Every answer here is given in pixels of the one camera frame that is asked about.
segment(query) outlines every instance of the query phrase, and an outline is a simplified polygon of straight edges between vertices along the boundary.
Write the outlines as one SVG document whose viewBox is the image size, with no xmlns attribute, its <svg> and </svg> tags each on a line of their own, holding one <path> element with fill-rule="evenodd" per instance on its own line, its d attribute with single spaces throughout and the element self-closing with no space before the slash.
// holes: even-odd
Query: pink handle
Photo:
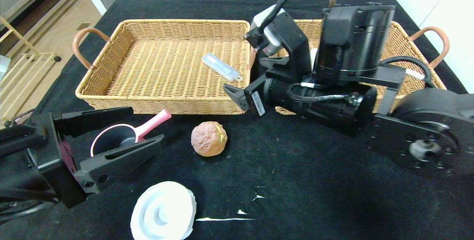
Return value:
<svg viewBox="0 0 474 240">
<path fill-rule="evenodd" d="M 156 116 L 151 118 L 149 121 L 145 122 L 143 125 L 140 125 L 135 128 L 135 133 L 137 134 L 138 138 L 142 138 L 151 130 L 153 130 L 156 126 L 162 124 L 166 120 L 171 118 L 171 114 L 167 110 L 162 110 Z"/>
</svg>

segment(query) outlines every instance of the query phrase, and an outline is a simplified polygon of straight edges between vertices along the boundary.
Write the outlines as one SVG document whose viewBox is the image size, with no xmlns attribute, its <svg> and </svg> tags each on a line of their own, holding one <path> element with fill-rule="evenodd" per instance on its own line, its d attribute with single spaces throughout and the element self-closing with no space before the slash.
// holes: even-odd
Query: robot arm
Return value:
<svg viewBox="0 0 474 240">
<path fill-rule="evenodd" d="M 312 71 L 308 39 L 282 5 L 258 14 L 244 37 L 267 56 L 281 48 L 288 56 L 261 58 L 261 65 L 268 69 L 245 89 L 224 84 L 225 92 L 242 110 L 262 116 L 275 106 L 284 107 L 364 137 L 367 150 L 380 152 L 415 174 L 474 173 L 474 95 L 434 88 L 428 66 L 416 58 L 380 61 L 394 6 L 370 3 L 323 9 Z M 270 22 L 262 22 L 263 17 Z M 406 96 L 390 113 L 405 77 L 405 69 L 390 65 L 395 61 L 420 66 L 425 89 Z M 377 91 L 366 83 L 387 87 L 375 114 Z"/>
</svg>

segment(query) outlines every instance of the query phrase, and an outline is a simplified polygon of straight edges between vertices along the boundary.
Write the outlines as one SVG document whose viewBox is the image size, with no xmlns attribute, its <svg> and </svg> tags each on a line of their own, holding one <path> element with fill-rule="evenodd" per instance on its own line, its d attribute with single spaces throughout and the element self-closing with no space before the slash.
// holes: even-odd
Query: white lid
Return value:
<svg viewBox="0 0 474 240">
<path fill-rule="evenodd" d="M 137 200 L 130 228 L 135 240 L 182 240 L 193 231 L 196 199 L 175 181 L 148 188 Z"/>
</svg>

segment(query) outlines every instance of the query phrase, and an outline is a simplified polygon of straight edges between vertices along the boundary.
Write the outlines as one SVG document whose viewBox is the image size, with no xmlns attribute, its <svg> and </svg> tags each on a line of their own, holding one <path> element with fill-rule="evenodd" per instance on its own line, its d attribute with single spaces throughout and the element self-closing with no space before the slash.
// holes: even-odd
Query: small frying pan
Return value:
<svg viewBox="0 0 474 240">
<path fill-rule="evenodd" d="M 110 126 L 95 137 L 90 147 L 90 156 L 93 157 L 94 154 L 142 142 L 147 133 L 169 118 L 171 118 L 171 114 L 167 110 L 162 110 L 149 121 L 136 128 L 129 124 Z"/>
</svg>

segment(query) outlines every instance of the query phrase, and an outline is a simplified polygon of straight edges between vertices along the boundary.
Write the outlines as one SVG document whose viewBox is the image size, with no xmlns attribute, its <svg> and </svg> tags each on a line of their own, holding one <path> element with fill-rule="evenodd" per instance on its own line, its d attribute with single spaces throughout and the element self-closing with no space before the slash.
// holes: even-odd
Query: white cable connector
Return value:
<svg viewBox="0 0 474 240">
<path fill-rule="evenodd" d="M 314 88 L 315 84 L 314 83 L 300 83 L 300 86 Z"/>
<path fill-rule="evenodd" d="M 413 76 L 414 78 L 417 78 L 418 80 L 423 80 L 425 78 L 425 75 L 423 75 L 423 74 L 421 74 L 417 71 L 413 71 L 412 69 L 406 69 L 405 73 L 408 74 L 408 75 Z"/>
</svg>

